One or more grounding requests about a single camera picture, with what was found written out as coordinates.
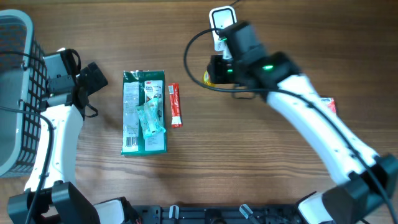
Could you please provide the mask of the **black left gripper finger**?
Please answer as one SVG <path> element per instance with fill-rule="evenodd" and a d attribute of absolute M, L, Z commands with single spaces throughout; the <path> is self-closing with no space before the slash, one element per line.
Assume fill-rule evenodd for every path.
<path fill-rule="evenodd" d="M 87 95 L 90 96 L 108 84 L 106 77 L 100 69 L 86 74 Z"/>
<path fill-rule="evenodd" d="M 89 63 L 83 69 L 83 79 L 87 84 L 100 82 L 99 67 L 95 62 Z"/>

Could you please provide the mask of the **yellow drink bottle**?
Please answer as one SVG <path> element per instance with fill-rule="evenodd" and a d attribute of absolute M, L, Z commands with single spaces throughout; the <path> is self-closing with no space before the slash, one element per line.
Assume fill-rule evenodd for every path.
<path fill-rule="evenodd" d="M 205 71 L 203 74 L 203 83 L 207 86 L 215 87 L 216 85 L 211 81 L 210 74 L 208 71 Z"/>

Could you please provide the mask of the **green glove packet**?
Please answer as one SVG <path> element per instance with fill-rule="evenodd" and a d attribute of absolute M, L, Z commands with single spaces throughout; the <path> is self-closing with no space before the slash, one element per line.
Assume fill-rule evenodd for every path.
<path fill-rule="evenodd" d="M 125 71 L 123 73 L 123 156 L 149 156 L 167 152 L 166 133 L 161 131 L 148 138 L 144 137 L 138 108 L 157 99 L 156 115 L 159 124 L 165 128 L 165 72 Z"/>

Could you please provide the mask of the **red stick packet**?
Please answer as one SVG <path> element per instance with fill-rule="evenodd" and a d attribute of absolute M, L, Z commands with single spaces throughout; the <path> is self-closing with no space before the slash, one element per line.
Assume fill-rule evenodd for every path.
<path fill-rule="evenodd" d="M 172 128 L 181 128 L 181 109 L 180 109 L 180 94 L 179 94 L 179 84 L 171 83 L 169 85 L 169 95 L 170 95 L 170 105 L 172 113 Z"/>

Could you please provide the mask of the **teal candy wrapper packet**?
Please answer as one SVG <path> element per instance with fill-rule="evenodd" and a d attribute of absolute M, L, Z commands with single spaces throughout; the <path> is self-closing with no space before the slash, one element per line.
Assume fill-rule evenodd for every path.
<path fill-rule="evenodd" d="M 149 139 L 156 134 L 166 132 L 158 116 L 160 102 L 159 98 L 152 98 L 143 105 L 135 107 L 144 139 Z"/>

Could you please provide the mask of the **pink tissue box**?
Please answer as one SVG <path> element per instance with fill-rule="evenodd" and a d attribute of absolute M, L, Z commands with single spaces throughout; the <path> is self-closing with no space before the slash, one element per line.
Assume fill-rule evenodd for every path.
<path fill-rule="evenodd" d="M 335 99 L 332 97 L 321 97 L 321 102 L 329 108 L 334 114 L 337 114 Z"/>

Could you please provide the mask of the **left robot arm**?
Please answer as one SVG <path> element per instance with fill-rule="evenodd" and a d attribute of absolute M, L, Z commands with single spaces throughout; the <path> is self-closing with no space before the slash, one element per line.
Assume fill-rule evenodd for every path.
<path fill-rule="evenodd" d="M 7 203 L 14 223 L 138 221 L 124 197 L 93 205 L 75 185 L 88 97 L 106 85 L 95 63 L 23 61 L 1 70 L 1 176 L 29 174 Z"/>

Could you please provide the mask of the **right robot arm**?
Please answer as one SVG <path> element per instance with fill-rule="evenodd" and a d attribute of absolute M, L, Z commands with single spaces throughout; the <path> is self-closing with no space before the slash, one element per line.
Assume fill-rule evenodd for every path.
<path fill-rule="evenodd" d="M 225 91 L 254 92 L 303 136 L 324 163 L 335 186 L 299 203 L 308 223 L 356 223 L 381 205 L 397 219 L 391 198 L 397 159 L 381 156 L 323 103 L 309 78 L 282 52 L 268 54 L 253 26 L 241 21 L 215 29 L 231 53 L 216 64 L 212 82 Z"/>

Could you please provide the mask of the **white barcode scanner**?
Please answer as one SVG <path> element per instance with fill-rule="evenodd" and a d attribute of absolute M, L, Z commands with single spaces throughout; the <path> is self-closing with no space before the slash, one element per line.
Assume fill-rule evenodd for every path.
<path fill-rule="evenodd" d="M 218 35 L 218 31 L 237 23 L 236 12 L 232 6 L 214 8 L 209 12 L 209 22 L 211 28 L 216 28 L 212 32 L 215 51 L 222 52 L 225 44 Z"/>

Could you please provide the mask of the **grey plastic shopping basket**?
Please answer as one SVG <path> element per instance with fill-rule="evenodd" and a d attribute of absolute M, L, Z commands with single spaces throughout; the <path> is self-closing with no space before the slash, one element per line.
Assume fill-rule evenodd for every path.
<path fill-rule="evenodd" d="M 36 116 L 46 91 L 45 52 L 31 18 L 16 9 L 1 11 L 1 177 L 32 172 L 40 139 Z"/>

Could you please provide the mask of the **black mounting rail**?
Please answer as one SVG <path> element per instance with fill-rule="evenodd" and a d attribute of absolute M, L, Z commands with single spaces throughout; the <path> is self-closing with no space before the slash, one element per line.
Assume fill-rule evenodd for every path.
<path fill-rule="evenodd" d="M 134 206 L 140 215 L 139 223 L 264 223 L 299 224 L 304 220 L 293 204 L 236 207 L 180 207 Z"/>

